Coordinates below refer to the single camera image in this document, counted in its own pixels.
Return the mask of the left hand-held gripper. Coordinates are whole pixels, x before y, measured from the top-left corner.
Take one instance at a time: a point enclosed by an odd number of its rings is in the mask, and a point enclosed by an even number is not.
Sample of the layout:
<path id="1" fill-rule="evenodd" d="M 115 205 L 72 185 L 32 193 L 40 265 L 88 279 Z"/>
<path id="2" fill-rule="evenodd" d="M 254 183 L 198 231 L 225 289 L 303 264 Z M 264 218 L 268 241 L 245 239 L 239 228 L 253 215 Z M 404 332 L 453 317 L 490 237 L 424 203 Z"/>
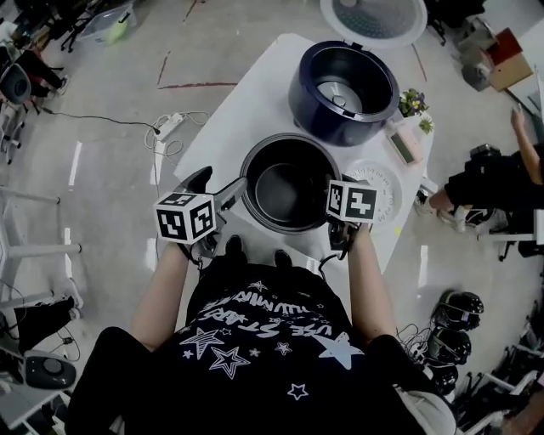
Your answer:
<path id="1" fill-rule="evenodd" d="M 215 194 L 205 194 L 213 175 L 211 166 L 203 167 L 182 180 L 153 206 L 161 240 L 195 246 L 206 258 L 213 258 L 226 223 L 224 214 L 244 195 L 247 178 L 238 177 Z"/>

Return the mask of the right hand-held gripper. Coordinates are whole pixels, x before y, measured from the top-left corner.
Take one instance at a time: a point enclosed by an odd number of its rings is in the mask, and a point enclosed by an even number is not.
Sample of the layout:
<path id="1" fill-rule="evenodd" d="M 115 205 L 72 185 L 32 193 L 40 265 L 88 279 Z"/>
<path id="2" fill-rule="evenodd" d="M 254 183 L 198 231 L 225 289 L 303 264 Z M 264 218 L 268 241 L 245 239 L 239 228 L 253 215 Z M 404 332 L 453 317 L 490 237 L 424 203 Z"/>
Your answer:
<path id="1" fill-rule="evenodd" d="M 355 181 L 331 180 L 326 198 L 326 221 L 332 251 L 345 256 L 360 226 L 373 224 L 377 209 L 377 189 Z"/>

